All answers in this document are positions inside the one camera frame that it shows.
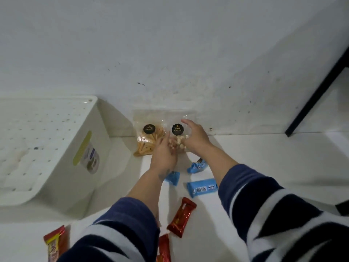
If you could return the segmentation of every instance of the round black sticker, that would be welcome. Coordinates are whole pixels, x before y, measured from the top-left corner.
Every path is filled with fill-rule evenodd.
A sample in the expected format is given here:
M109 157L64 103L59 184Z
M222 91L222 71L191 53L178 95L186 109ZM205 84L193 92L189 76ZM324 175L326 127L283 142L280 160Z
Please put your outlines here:
M155 126L153 124L145 125L143 131L146 134L152 134L153 132L155 132Z
M174 124L172 126L172 133L174 135L177 135L177 136L182 135L183 131L184 131L184 128L181 124Z

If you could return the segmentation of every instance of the white storage box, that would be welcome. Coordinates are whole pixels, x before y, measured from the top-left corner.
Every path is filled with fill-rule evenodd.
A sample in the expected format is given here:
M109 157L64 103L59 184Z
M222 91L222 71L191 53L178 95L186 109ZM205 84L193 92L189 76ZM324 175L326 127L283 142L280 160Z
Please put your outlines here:
M97 97L0 98L0 222L84 216L110 139Z

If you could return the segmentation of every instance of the striped sleeve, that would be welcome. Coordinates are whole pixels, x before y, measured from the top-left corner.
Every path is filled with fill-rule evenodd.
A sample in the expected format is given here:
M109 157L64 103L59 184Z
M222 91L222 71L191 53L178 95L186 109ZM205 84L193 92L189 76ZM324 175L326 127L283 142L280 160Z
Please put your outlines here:
M335 261L349 222L323 212L246 165L232 167L218 195L252 262Z
M87 227L59 262L155 261L160 230L141 201L121 198Z

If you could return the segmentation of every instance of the tattoo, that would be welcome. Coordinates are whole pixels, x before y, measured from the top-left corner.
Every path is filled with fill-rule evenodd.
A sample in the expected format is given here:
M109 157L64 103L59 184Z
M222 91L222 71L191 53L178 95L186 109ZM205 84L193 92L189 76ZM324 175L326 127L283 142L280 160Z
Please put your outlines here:
M171 171L169 169L167 169L166 173L159 174L159 180L164 181L170 172Z

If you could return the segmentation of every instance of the red snack package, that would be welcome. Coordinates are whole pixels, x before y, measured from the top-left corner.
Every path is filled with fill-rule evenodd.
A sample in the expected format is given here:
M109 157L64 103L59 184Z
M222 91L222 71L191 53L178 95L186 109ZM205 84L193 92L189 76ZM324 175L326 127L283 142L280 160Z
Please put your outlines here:
M190 199L184 197L182 204L179 207L176 215L172 222L167 226L167 229L182 238L185 226L187 225L188 219L192 211L196 208L196 204Z
M68 250L69 239L66 228L63 226L44 236L49 251L49 262L56 262Z
M171 262L169 235L164 234L159 237L159 253L156 262Z

